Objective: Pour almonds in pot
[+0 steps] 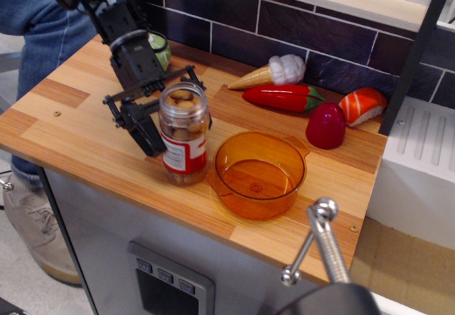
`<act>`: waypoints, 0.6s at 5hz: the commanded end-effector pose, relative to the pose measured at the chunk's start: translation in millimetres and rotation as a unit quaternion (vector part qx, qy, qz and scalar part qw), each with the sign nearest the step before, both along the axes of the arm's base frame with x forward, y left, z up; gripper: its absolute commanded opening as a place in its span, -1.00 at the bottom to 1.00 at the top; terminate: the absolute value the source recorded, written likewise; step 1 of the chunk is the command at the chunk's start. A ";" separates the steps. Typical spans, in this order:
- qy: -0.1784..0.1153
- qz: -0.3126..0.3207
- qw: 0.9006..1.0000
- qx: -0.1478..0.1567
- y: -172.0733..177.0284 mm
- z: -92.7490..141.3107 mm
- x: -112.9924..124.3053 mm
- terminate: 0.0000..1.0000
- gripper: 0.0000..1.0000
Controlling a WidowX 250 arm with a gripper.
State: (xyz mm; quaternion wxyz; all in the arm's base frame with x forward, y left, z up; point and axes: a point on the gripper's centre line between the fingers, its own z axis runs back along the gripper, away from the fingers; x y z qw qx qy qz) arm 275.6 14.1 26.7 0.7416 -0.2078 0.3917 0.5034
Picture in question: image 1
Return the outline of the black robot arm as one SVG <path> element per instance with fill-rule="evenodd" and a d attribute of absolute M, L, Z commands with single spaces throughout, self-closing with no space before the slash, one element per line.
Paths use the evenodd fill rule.
<path fill-rule="evenodd" d="M 109 46 L 110 63 L 123 90 L 106 96 L 118 127 L 130 136 L 148 156 L 165 152 L 166 146 L 150 115 L 159 110 L 157 100 L 138 105 L 135 100 L 164 91 L 165 81 L 180 77 L 184 82 L 198 86 L 202 82 L 194 66 L 166 73 L 149 44 L 150 25 L 135 0 L 56 0 L 64 9 L 83 7 L 89 15 L 105 45 Z"/>

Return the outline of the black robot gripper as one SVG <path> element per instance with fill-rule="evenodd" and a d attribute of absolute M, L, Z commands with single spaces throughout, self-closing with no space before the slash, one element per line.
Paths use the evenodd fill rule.
<path fill-rule="evenodd" d="M 190 82 L 206 91 L 206 86 L 197 78 L 195 67 L 166 73 L 149 43 L 147 32 L 128 32 L 110 43 L 110 63 L 123 91 L 108 95 L 103 104 L 107 105 L 118 127 L 126 129 L 133 140 L 147 156 L 164 153 L 166 145 L 161 138 L 151 114 L 160 108 L 159 103 L 139 105 L 135 99 L 148 97 L 165 89 L 165 81 L 180 77 L 181 82 Z M 213 121 L 210 114 L 208 128 Z"/>

